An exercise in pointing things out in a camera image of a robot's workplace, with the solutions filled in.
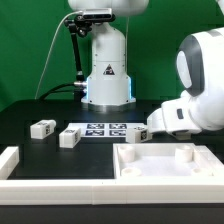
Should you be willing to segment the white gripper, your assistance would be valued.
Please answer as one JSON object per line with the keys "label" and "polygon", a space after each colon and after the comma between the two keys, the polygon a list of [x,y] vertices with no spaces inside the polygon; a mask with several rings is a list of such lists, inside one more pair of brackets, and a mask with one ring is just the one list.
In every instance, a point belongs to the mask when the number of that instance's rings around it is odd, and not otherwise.
{"label": "white gripper", "polygon": [[177,140],[190,140],[192,134],[202,131],[190,117],[188,98],[163,102],[161,107],[147,118],[147,126],[151,134],[166,132]]}

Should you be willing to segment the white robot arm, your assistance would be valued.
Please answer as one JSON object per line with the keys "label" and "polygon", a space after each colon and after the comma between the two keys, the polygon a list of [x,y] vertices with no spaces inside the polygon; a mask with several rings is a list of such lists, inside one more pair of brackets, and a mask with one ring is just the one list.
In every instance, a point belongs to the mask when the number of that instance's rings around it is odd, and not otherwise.
{"label": "white robot arm", "polygon": [[[109,20],[141,14],[149,0],[68,0],[68,4],[79,12],[78,32],[92,29],[92,72],[82,103],[97,111],[134,103],[125,72],[125,37]],[[182,138],[224,128],[224,28],[187,36],[178,49],[176,68],[184,91],[149,115],[148,131]]]}

